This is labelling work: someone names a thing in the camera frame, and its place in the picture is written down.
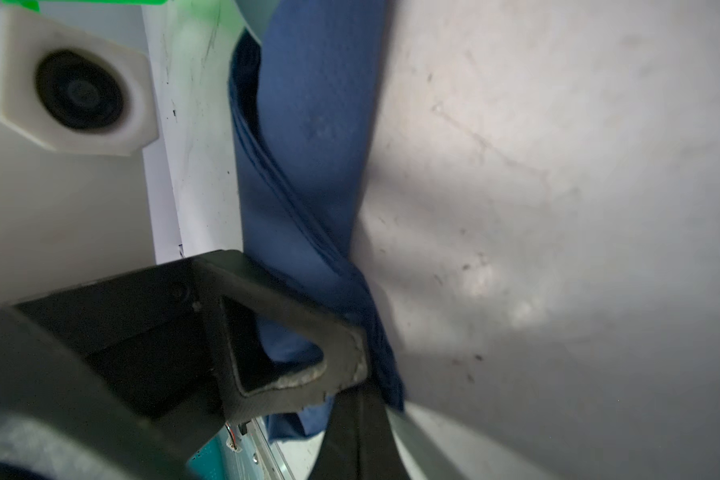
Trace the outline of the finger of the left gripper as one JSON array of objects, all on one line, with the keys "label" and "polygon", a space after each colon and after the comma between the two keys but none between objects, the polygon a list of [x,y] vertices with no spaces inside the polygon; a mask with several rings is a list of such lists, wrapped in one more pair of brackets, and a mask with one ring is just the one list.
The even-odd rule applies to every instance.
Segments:
[{"label": "finger of the left gripper", "polygon": [[366,334],[239,251],[191,270],[225,418],[298,412],[371,373]]}]

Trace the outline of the dark blue paper napkin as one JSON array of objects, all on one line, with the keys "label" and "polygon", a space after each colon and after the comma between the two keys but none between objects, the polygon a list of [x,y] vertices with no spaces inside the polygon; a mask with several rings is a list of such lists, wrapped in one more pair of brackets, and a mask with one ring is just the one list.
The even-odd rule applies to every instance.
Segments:
[{"label": "dark blue paper napkin", "polygon": [[376,118],[388,5],[283,1],[228,80],[244,252],[367,334],[386,404],[404,384],[350,247]]}]

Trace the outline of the green plastic basket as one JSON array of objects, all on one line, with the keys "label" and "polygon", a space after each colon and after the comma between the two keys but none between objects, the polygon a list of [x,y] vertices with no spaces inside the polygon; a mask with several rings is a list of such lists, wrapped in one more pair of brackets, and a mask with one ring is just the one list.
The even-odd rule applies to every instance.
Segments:
[{"label": "green plastic basket", "polygon": [[45,3],[157,6],[167,3],[167,0],[0,0],[0,3],[39,12],[40,5]]}]

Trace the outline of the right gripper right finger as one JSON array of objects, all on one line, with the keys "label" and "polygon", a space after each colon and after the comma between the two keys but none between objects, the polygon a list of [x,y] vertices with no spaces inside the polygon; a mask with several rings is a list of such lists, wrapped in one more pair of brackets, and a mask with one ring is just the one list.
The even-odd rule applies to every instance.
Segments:
[{"label": "right gripper right finger", "polygon": [[386,407],[374,383],[362,385],[362,478],[408,480]]}]

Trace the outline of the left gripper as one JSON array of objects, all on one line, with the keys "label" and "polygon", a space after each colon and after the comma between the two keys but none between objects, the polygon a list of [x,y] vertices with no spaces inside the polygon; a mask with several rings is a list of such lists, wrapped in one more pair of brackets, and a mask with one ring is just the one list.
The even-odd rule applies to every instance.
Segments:
[{"label": "left gripper", "polygon": [[190,261],[0,306],[0,479],[188,479],[222,422]]}]

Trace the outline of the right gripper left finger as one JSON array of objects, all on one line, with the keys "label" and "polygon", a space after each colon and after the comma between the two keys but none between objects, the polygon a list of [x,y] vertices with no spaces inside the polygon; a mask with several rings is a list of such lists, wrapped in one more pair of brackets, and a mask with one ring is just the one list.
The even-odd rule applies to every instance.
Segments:
[{"label": "right gripper left finger", "polygon": [[360,413],[362,388],[353,387],[334,398],[333,409],[309,480],[360,478]]}]

